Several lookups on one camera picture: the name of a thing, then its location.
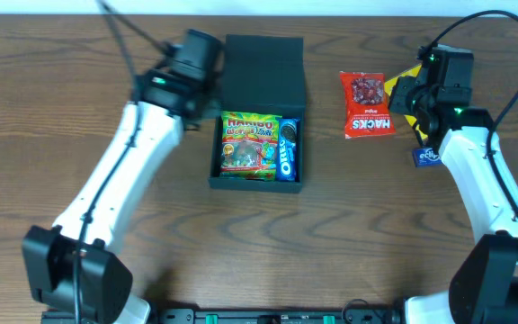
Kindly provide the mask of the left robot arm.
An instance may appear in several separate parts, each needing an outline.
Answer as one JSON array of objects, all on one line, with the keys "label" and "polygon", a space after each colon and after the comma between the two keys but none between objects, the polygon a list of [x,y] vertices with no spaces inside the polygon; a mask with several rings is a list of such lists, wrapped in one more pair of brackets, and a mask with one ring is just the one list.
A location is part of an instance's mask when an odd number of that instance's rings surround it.
[{"label": "left robot arm", "polygon": [[148,301],[131,291],[119,260],[130,217],[188,125],[214,108],[222,43],[188,30],[183,43],[132,90],[116,133],[73,202],[50,228],[31,227],[22,257],[33,300],[70,312],[76,323],[148,323]]}]

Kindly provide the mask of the yellow Hacks candy bag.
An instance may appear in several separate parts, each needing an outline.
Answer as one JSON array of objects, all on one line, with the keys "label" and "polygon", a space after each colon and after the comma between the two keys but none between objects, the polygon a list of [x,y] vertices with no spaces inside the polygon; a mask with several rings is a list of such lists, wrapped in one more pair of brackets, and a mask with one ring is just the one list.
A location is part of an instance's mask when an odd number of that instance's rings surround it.
[{"label": "yellow Hacks candy bag", "polygon": [[[394,89],[397,81],[401,77],[416,77],[419,74],[420,69],[421,69],[421,65],[418,64],[418,65],[415,65],[415,66],[413,66],[413,67],[411,67],[411,68],[401,72],[400,74],[392,77],[391,79],[387,80],[384,83],[385,94],[388,97],[391,97],[393,89]],[[406,97],[405,97],[406,104],[410,104],[410,105],[414,104],[415,103],[415,98],[414,98],[415,95],[416,95],[416,91],[415,90],[411,90],[406,95]],[[419,124],[417,122],[417,118],[414,116],[414,113],[413,112],[405,113],[404,116],[406,118],[406,121],[407,121],[408,125],[412,128],[412,130],[415,132],[415,134],[419,137],[419,143],[421,145],[425,144],[427,142],[427,140],[428,140],[428,136],[420,131]]]}]

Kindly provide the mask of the blue Eclipse mints tin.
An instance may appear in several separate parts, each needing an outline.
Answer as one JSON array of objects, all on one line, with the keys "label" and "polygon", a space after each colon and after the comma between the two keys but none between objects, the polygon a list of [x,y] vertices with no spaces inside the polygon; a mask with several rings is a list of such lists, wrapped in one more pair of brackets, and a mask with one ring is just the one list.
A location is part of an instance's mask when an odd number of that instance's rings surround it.
[{"label": "blue Eclipse mints tin", "polygon": [[440,156],[432,148],[416,148],[412,152],[416,167],[434,167],[442,164]]}]

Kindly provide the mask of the red Hacks candy bag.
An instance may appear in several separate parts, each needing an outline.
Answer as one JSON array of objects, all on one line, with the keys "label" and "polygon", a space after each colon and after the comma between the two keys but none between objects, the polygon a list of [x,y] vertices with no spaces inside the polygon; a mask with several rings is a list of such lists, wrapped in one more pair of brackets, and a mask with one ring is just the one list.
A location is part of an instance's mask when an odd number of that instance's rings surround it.
[{"label": "red Hacks candy bag", "polygon": [[347,139],[396,133],[388,110],[383,74],[342,71],[339,78],[344,89],[344,136]]}]

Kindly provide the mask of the dark green gift box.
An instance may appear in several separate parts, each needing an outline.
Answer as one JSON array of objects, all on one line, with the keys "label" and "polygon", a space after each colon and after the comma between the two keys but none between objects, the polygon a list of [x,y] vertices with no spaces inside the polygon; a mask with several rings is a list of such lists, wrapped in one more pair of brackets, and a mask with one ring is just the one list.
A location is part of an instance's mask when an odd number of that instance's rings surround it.
[{"label": "dark green gift box", "polygon": [[304,179],[307,90],[303,39],[257,35],[226,36],[220,102],[224,112],[275,114],[297,118],[297,174],[293,181],[261,181],[219,175],[222,120],[216,119],[209,184],[213,189],[298,194]]}]

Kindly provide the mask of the blue Oreo cookie pack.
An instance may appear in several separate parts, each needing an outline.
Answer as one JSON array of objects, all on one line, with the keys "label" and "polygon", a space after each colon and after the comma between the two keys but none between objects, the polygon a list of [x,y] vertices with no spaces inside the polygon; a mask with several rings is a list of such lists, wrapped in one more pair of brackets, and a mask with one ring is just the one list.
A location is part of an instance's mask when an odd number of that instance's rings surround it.
[{"label": "blue Oreo cookie pack", "polygon": [[279,119],[277,181],[292,182],[296,179],[298,124],[299,120],[296,118]]}]

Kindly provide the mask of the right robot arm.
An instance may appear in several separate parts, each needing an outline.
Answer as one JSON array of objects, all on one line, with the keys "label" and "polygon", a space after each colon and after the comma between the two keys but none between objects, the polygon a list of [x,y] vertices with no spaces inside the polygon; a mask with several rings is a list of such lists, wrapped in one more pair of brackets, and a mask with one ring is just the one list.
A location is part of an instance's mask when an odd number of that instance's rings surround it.
[{"label": "right robot arm", "polygon": [[415,76],[398,77],[393,113],[412,115],[421,139],[450,171],[476,246],[447,291],[404,303],[405,323],[518,323],[518,186],[485,109],[471,106],[474,56],[445,45],[420,49]]}]

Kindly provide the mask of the green Haribo worms bag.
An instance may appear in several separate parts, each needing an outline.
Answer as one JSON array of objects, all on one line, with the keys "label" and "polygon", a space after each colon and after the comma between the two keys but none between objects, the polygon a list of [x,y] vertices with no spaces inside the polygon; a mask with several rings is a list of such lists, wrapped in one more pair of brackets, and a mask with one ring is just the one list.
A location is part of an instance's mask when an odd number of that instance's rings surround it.
[{"label": "green Haribo worms bag", "polygon": [[280,118],[273,114],[223,112],[219,175],[273,181]]}]

